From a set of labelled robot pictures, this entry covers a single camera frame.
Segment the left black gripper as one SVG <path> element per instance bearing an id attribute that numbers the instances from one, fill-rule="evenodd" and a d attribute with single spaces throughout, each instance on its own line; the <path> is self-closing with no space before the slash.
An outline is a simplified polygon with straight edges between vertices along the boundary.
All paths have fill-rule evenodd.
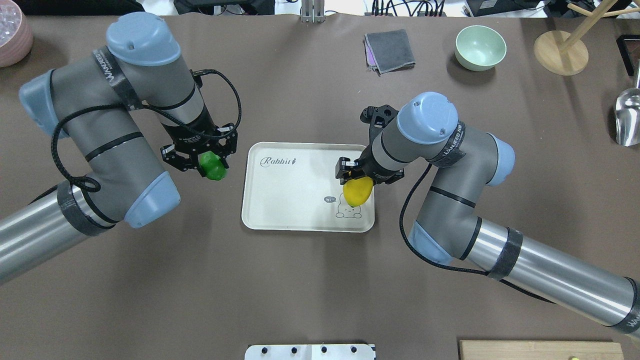
<path id="1" fill-rule="evenodd" d="M 218 127 L 210 117 L 199 117 L 188 123 L 187 130 L 173 126 L 173 144 L 160 148 L 162 161 L 179 171 L 197 170 L 203 174 L 199 155 L 208 151 L 221 158 L 224 168 L 229 169 L 227 157 L 237 151 L 238 131 L 236 125 L 227 123 Z"/>

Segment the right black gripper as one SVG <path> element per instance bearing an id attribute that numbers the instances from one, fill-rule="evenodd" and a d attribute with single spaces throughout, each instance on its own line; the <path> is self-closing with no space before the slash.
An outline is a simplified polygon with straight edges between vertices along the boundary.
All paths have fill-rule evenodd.
<path id="1" fill-rule="evenodd" d="M 390 185 L 404 178 L 404 170 L 389 170 L 382 167 L 374 158 L 372 150 L 364 150 L 358 159 L 352 161 L 348 157 L 339 157 L 335 166 L 335 178 L 340 182 L 349 182 L 369 177 L 375 185 Z"/>

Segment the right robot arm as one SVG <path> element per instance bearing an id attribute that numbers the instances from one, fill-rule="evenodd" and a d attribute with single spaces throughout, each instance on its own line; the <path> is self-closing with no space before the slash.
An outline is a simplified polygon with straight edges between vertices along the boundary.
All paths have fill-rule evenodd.
<path id="1" fill-rule="evenodd" d="M 514 169 L 515 151 L 505 141 L 458 118 L 455 105 L 424 92 L 402 109 L 370 105 L 360 119 L 369 144 L 359 158 L 335 167 L 349 207 L 363 205 L 373 187 L 402 179 L 422 158 L 436 167 L 407 247 L 446 271 L 477 274 L 526 296 L 570 309 L 635 340 L 639 339 L 639 282 L 614 275 L 542 244 L 512 227 L 475 215 L 486 186 L 500 185 Z"/>

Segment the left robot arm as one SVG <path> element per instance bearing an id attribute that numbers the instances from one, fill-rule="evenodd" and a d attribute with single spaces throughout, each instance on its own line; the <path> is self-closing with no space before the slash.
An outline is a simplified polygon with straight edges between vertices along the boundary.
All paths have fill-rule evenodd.
<path id="1" fill-rule="evenodd" d="M 121 16 L 106 45 L 52 69 L 19 91 L 50 139 L 64 180 L 1 222 L 5 284 L 125 221 L 141 228 L 181 201 L 164 163 L 222 179 L 240 121 L 217 126 L 169 26 L 159 16 Z"/>

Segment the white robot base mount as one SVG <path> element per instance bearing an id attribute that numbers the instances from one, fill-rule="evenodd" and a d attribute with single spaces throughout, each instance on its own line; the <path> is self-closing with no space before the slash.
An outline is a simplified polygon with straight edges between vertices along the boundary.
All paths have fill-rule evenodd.
<path id="1" fill-rule="evenodd" d="M 245 360 L 375 360 L 374 344 L 256 344 L 247 348 Z"/>

